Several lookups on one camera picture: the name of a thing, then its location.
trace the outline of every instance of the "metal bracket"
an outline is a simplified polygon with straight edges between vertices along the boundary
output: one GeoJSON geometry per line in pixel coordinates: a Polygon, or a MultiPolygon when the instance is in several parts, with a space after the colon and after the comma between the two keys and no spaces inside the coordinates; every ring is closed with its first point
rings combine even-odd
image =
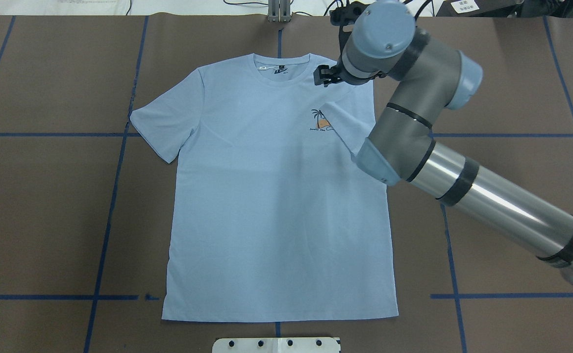
{"type": "Polygon", "coordinates": [[[212,353],[340,353],[341,339],[335,337],[281,337],[218,339],[212,353]]]}
{"type": "Polygon", "coordinates": [[[269,22],[291,22],[291,0],[269,0],[269,22]]]}

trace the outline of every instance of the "palm tree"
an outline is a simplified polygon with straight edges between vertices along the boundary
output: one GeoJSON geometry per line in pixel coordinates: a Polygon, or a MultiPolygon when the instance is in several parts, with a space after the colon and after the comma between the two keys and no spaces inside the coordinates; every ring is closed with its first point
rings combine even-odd
{"type": "Polygon", "coordinates": [[[311,111],[314,114],[313,118],[317,119],[317,129],[321,129],[321,127],[319,125],[319,118],[324,116],[324,114],[319,109],[311,109],[311,111]]]}

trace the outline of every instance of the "robotic arm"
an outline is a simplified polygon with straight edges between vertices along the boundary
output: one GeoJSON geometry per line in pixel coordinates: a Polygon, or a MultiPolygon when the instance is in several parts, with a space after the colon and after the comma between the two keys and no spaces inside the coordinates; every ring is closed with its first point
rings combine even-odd
{"type": "Polygon", "coordinates": [[[482,68],[416,27],[396,0],[352,2],[331,20],[354,27],[351,35],[340,29],[341,56],[334,67],[317,68],[316,85],[360,85],[384,76],[400,81],[356,156],[358,167],[390,186],[404,179],[503,230],[573,284],[573,215],[431,137],[441,111],[462,107],[476,92],[482,68]]]}

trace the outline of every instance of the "black cable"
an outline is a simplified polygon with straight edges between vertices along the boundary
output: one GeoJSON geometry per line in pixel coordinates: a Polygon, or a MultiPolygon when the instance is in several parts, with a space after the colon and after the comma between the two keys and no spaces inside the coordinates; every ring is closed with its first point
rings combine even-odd
{"type": "Polygon", "coordinates": [[[341,6],[343,6],[343,0],[334,0],[334,1],[332,1],[331,3],[329,3],[329,5],[327,5],[326,12],[324,12],[324,16],[327,16],[327,13],[329,12],[329,9],[332,7],[332,5],[333,5],[334,3],[336,3],[336,7],[338,7],[338,3],[339,3],[339,2],[341,3],[341,6]]]}
{"type": "Polygon", "coordinates": [[[428,6],[429,2],[432,2],[432,0],[425,0],[423,2],[423,4],[421,4],[421,7],[419,7],[419,9],[417,10],[417,13],[415,14],[415,21],[417,20],[417,18],[419,18],[419,15],[425,9],[425,7],[428,6]]]}
{"type": "Polygon", "coordinates": [[[249,1],[249,2],[227,2],[226,0],[223,0],[223,2],[225,2],[228,5],[251,5],[251,4],[257,4],[257,5],[264,5],[264,6],[269,6],[269,4],[265,4],[264,2],[257,2],[257,1],[249,1]]]}

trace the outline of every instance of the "t-shirt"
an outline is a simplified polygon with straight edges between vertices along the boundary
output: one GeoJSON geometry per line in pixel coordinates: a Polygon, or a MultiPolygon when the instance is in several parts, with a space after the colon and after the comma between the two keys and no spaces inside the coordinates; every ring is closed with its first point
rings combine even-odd
{"type": "Polygon", "coordinates": [[[224,60],[131,114],[162,159],[179,156],[162,319],[398,315],[386,187],[352,161],[373,85],[315,86],[321,64],[224,60]]]}

